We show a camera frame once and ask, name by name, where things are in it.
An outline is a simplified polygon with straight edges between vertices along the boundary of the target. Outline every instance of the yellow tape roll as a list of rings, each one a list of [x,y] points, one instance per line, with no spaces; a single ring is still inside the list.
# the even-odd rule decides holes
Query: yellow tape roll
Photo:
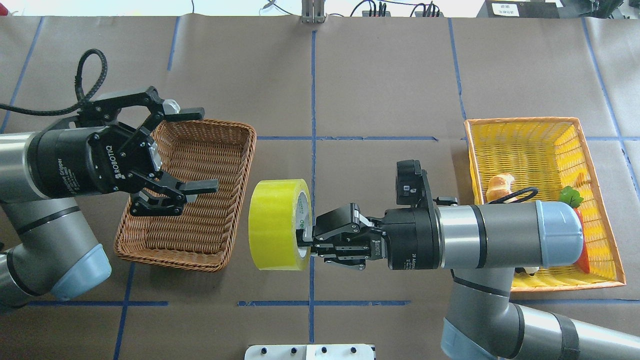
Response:
[[[263,180],[249,207],[249,248],[260,270],[304,270],[309,248],[298,247],[299,236],[311,240],[312,222],[307,183],[296,180]]]

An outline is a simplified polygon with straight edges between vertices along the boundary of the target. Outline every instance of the black cable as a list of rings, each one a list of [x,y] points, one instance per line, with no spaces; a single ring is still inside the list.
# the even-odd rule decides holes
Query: black cable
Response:
[[[98,80],[95,81],[95,84],[93,84],[93,87],[91,87],[91,90],[89,90],[89,92],[85,95],[84,90],[82,89],[82,73],[84,68],[84,62],[89,56],[93,54],[96,54],[100,58],[102,69],[100,70],[100,76],[98,77]],[[78,100],[77,103],[69,106],[68,108],[64,108],[60,110],[29,110],[29,109],[19,108],[18,106],[12,106],[7,104],[0,104],[0,109],[4,109],[6,111],[13,111],[14,113],[33,115],[33,116],[60,116],[60,115],[72,113],[77,109],[81,108],[82,106],[84,106],[84,104],[86,104],[95,95],[95,93],[98,91],[100,86],[102,86],[102,83],[104,82],[104,79],[106,77],[107,77],[107,58],[104,56],[102,51],[98,49],[90,49],[84,52],[82,57],[80,57],[80,62],[78,63],[78,69],[77,69],[76,77],[74,80],[74,90],[76,91],[76,99]]]
[[[287,10],[284,10],[283,8],[279,7],[278,4],[273,4],[273,6],[277,7],[278,9],[280,9],[281,11],[288,13],[289,15],[295,15],[294,13],[290,13]]]
[[[523,197],[522,199],[518,199],[516,201],[512,201],[512,203],[514,203],[514,202],[525,202],[525,201],[533,198],[534,196],[536,196],[538,194],[538,188],[535,187],[535,186],[530,186],[528,188],[524,188],[524,189],[518,190],[517,192],[510,193],[507,196],[503,196],[503,197],[501,197],[499,199],[491,201],[491,202],[489,202],[489,204],[502,204],[502,203],[504,203],[505,201],[507,201],[509,199],[513,199],[514,197],[520,196],[520,195],[525,194],[525,193],[530,193],[530,194],[525,196],[525,197]]]
[[[411,10],[411,14],[409,14],[409,17],[412,17],[412,16],[413,16],[413,14],[415,13],[415,9],[417,9],[417,8],[418,8],[418,6],[420,6],[420,5],[422,5],[422,16],[424,16],[424,14],[427,12],[427,4],[425,4],[425,3],[419,3],[419,4],[416,4],[416,5],[413,7],[413,10]]]
[[[362,0],[356,5],[356,7],[353,8],[353,11],[351,12],[351,15],[349,15],[349,17],[352,17],[353,14],[358,9],[358,7],[360,7],[360,5],[362,5],[364,3],[369,3],[369,6],[371,6],[371,4],[373,4],[373,15],[376,15],[376,11],[377,11],[376,2],[373,1],[373,0]],[[369,16],[371,16],[371,7],[369,8]]]
[[[415,4],[409,4],[409,3],[398,3],[397,1],[387,1],[387,0],[382,0],[383,3],[390,3],[390,4],[398,4],[398,5],[409,5],[409,6],[414,6]]]
[[[423,16],[431,17],[432,9],[433,9],[433,1],[429,3],[429,6],[427,6],[427,12]]]

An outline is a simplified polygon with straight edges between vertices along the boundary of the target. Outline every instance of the bread roll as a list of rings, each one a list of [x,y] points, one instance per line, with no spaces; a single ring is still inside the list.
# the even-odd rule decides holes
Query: bread roll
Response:
[[[509,195],[511,191],[511,184],[516,181],[513,175],[508,172],[498,174],[489,180],[489,189],[486,191],[486,201],[491,202],[501,197]],[[511,202],[516,198],[509,199],[506,202]]]

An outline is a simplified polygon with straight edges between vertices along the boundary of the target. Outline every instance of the toy carrot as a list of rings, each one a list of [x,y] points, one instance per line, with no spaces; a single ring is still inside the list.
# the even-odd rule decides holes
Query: toy carrot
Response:
[[[578,219],[580,219],[580,225],[582,226],[582,233],[584,234],[584,221],[582,219],[582,212],[578,208],[584,199],[580,196],[578,190],[572,188],[571,186],[565,186],[560,191],[560,199],[559,201],[571,206],[575,211],[576,215],[578,215]],[[582,270],[585,274],[588,274],[591,269],[589,267],[589,254],[587,252],[587,243],[584,238],[582,239],[582,252],[580,253],[580,257],[578,261],[575,262],[576,265]]]

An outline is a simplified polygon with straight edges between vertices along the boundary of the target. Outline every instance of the wicker basket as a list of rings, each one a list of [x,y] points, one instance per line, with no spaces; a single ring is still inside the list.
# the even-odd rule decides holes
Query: wicker basket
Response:
[[[122,259],[185,270],[224,268],[234,247],[255,130],[219,120],[163,122],[152,136],[163,169],[181,181],[218,179],[217,193],[198,195],[179,217],[133,217],[128,209],[114,244]]]
[[[515,177],[515,189],[537,186],[538,200],[558,200],[573,186],[584,202],[584,236],[591,273],[575,266],[516,274],[512,291],[608,288],[626,284],[618,247],[604,208],[600,186],[580,122],[576,118],[477,119],[465,123],[476,204],[484,204],[489,180],[501,173]]]

